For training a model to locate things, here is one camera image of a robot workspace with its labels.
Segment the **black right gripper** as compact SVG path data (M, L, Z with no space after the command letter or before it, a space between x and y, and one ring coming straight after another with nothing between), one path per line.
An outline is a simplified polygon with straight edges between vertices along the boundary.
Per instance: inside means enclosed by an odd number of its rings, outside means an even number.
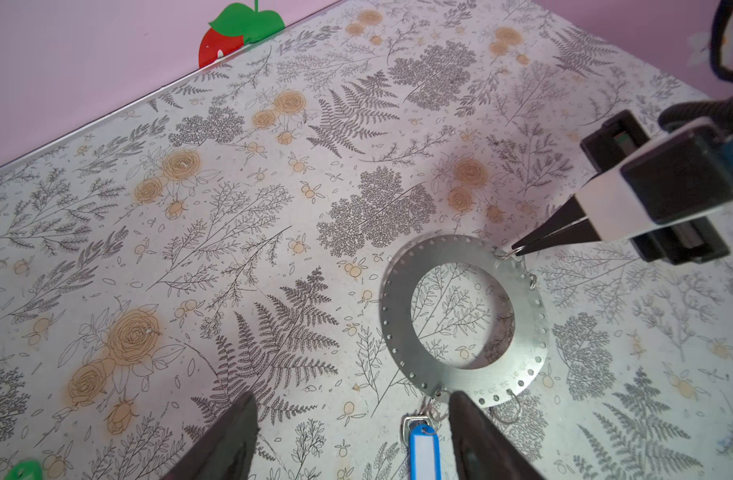
M640 258L672 265L707 263L730 248L708 216L726 186L712 120L692 120L654 139L629 110L586 137L597 176L541 226L513 244L516 256L557 246L630 240Z

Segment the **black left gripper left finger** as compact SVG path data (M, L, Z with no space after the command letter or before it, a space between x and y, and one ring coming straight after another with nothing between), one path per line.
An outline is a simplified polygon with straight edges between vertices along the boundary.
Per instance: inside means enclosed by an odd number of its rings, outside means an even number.
M246 392L162 479L247 480L259 431L256 398Z

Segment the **blue plastic key tag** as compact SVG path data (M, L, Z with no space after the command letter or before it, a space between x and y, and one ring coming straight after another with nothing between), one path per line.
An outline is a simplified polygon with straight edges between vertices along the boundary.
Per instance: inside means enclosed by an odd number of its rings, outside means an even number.
M409 450L410 480L441 480L440 439L430 418L406 416L402 436Z

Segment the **green plastic key tag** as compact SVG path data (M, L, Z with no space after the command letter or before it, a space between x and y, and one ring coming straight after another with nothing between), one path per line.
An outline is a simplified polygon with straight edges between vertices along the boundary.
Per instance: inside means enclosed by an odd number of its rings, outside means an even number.
M4 480L43 480L44 472L40 462L36 460L24 460L18 462L4 476Z

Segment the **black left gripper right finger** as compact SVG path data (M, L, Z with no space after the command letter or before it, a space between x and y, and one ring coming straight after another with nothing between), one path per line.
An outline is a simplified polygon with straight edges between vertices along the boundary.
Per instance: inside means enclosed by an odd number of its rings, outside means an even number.
M460 479L544 479L465 392L451 395L449 420Z

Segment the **silver split keyring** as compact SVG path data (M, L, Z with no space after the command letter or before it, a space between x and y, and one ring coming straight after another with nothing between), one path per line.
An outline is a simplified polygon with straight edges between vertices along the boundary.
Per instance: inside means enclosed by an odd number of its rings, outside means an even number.
M522 247L509 251L495 248L493 250L495 258L494 268L498 272L506 272L507 270L516 271L522 279L528 282L529 289L531 291L536 291L538 286L538 277L528 268L526 260L521 256L522 250Z

